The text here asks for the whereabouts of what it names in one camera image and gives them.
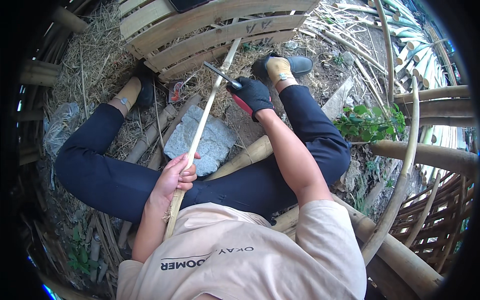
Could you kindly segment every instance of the woven bamboo lattice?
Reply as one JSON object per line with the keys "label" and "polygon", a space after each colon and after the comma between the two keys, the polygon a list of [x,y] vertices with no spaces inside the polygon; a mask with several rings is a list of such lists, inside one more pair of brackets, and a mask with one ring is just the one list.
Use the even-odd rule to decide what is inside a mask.
{"label": "woven bamboo lattice", "polygon": [[126,48],[167,80],[225,54],[236,38],[255,44],[288,41],[317,3],[215,0],[178,14],[167,0],[127,0],[120,5],[120,31]]}
{"label": "woven bamboo lattice", "polygon": [[[404,201],[411,204],[398,212],[390,230],[392,236],[401,242],[407,240],[425,209],[430,196],[428,194],[427,192],[413,201]],[[473,206],[473,194],[473,180],[453,174],[438,189],[429,214],[410,246],[413,252],[440,274],[448,272],[459,242],[465,236],[467,218],[470,217]]]}

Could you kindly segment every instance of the leg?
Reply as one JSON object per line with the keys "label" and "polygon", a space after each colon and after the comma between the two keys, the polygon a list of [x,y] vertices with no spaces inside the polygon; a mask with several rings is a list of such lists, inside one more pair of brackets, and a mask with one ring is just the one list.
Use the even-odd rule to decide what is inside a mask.
{"label": "leg", "polygon": [[133,223],[140,222],[160,173],[103,154],[141,89],[139,79],[133,77],[108,104],[100,104],[65,142],[55,162],[59,181],[80,201]]}
{"label": "leg", "polygon": [[[276,88],[295,134],[317,161],[327,184],[333,184],[350,163],[347,143],[307,87],[287,79]],[[271,155],[227,176],[194,182],[193,189],[185,194],[182,208],[205,202],[253,212],[270,220],[272,213],[296,204],[297,199]]]}

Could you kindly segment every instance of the metal tool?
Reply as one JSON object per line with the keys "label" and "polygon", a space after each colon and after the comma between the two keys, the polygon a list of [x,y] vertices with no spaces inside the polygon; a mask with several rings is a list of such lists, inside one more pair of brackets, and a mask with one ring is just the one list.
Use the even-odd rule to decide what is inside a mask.
{"label": "metal tool", "polygon": [[219,69],[215,68],[214,66],[212,66],[211,64],[209,64],[208,62],[204,61],[204,65],[209,67],[210,69],[212,69],[212,71],[214,71],[215,73],[217,73],[218,75],[222,76],[226,81],[228,81],[232,87],[236,90],[238,90],[239,88],[242,87],[242,85],[236,81],[236,80],[233,80],[233,79],[230,79],[230,77],[226,76],[222,71],[220,71]]}

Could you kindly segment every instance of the person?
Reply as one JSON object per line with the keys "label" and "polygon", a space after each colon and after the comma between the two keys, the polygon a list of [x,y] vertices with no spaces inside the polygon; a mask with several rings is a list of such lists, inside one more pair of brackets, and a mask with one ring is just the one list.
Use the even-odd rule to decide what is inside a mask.
{"label": "person", "polygon": [[[103,156],[135,101],[149,102],[142,76],[99,105],[60,150],[56,173],[67,190],[140,222],[132,259],[119,266],[117,299],[363,299],[363,258],[347,210],[328,189],[348,167],[349,148],[295,79],[312,69],[311,60],[272,53],[253,68],[270,77],[293,128],[276,115],[260,81],[240,77],[242,88],[228,87],[270,139],[274,154],[260,162],[200,181],[195,165],[182,172],[186,154],[161,174]],[[173,235],[163,241],[177,188],[185,197]],[[270,224],[273,212],[295,203],[296,242]]]}

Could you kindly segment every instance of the forearm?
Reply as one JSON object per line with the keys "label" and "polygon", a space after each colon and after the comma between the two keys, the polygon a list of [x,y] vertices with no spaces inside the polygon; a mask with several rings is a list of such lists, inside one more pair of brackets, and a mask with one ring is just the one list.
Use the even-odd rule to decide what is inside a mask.
{"label": "forearm", "polygon": [[320,168],[295,133],[272,109],[259,110],[256,117],[267,132],[280,172],[299,205],[319,199],[331,200]]}
{"label": "forearm", "polygon": [[133,244],[133,260],[145,263],[147,258],[162,243],[165,228],[167,227],[163,216],[168,211],[168,205],[168,202],[154,203],[150,201],[150,198],[145,203],[142,220]]}

